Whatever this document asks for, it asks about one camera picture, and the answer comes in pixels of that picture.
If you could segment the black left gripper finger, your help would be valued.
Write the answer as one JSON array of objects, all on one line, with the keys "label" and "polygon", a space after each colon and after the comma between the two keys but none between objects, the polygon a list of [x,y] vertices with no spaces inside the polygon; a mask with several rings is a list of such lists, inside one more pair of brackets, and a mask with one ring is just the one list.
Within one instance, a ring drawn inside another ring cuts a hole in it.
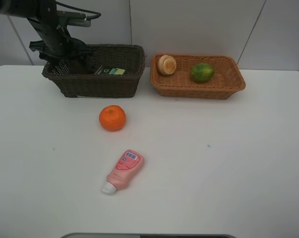
[{"label": "black left gripper finger", "polygon": [[68,74],[68,61],[64,59],[55,59],[44,53],[39,53],[42,60],[47,61],[43,69],[43,74]]},{"label": "black left gripper finger", "polygon": [[95,67],[93,63],[93,49],[87,48],[85,50],[80,50],[77,57],[77,69],[78,74],[93,74],[95,72]]}]

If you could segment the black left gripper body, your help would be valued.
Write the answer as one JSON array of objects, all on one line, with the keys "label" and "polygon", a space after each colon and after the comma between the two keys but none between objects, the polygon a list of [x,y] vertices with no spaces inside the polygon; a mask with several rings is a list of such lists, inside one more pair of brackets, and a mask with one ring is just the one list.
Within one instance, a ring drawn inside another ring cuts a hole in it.
[{"label": "black left gripper body", "polygon": [[44,53],[55,59],[77,59],[80,50],[91,47],[83,41],[71,37],[67,29],[68,26],[59,25],[57,11],[46,15],[48,19],[46,23],[43,22],[42,18],[27,19],[41,38],[40,41],[30,42],[29,48],[33,52]]}]

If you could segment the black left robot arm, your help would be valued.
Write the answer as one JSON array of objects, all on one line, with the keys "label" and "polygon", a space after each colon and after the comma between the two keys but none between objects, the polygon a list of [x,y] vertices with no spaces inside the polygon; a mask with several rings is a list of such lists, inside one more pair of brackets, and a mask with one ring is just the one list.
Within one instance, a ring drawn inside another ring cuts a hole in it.
[{"label": "black left robot arm", "polygon": [[0,0],[0,14],[29,21],[41,38],[30,42],[29,48],[33,52],[37,51],[40,59],[52,66],[65,61],[72,74],[92,74],[92,47],[71,37],[67,27],[90,27],[91,20],[99,18],[101,14],[68,5],[68,11],[57,10],[59,5],[55,0]]}]

